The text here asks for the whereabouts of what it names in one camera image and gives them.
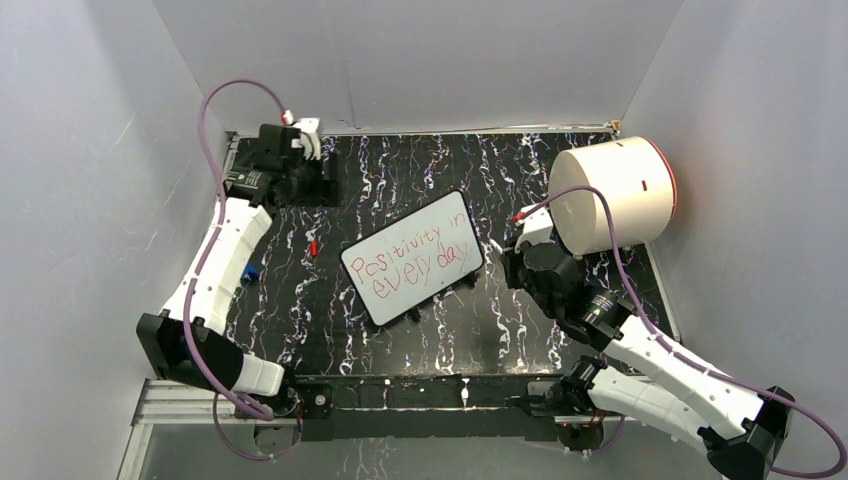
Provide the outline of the small white whiteboard black frame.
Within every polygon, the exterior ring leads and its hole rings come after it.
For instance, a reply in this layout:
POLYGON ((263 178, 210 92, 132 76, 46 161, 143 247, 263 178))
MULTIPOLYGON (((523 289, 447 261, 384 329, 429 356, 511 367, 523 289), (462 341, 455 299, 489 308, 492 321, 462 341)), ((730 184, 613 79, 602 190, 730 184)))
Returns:
POLYGON ((376 326, 486 263, 464 194, 451 191, 344 248, 340 263, 376 326))

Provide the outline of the white marker pen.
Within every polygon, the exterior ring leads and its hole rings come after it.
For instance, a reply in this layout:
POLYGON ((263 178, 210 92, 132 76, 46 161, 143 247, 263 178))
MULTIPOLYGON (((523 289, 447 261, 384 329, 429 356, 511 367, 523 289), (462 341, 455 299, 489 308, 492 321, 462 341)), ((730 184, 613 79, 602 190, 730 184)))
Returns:
POLYGON ((503 254, 503 248, 495 240, 489 240, 489 244, 495 253, 499 255, 503 254))

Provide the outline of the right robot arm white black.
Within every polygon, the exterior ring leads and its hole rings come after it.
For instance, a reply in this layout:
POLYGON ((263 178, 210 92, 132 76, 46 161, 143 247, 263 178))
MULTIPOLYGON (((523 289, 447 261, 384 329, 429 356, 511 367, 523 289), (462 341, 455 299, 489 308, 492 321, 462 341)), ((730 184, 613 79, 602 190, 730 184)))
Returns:
POLYGON ((493 247, 508 287, 527 292, 572 340, 603 359, 582 356, 547 396, 577 414, 610 410, 682 440, 727 479, 764 479, 788 433, 790 395, 722 381, 722 372, 646 327, 634 306, 584 281, 554 243, 493 247))

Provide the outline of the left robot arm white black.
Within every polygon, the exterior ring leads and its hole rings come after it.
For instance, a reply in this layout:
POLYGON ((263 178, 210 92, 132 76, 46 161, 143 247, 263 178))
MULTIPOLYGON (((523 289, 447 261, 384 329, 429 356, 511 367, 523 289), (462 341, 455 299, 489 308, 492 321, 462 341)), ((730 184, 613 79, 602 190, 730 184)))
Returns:
POLYGON ((297 407, 297 387, 283 379, 282 366, 225 337, 227 316, 237 288, 258 277, 249 260, 276 213, 337 204, 337 158, 322 156, 319 120, 302 118, 262 125, 254 147, 233 152, 229 162, 225 201, 216 204, 189 270, 159 312, 141 316, 136 333, 159 378, 212 390, 187 345, 189 323, 200 357, 226 389, 260 396, 271 414, 286 416, 297 407))

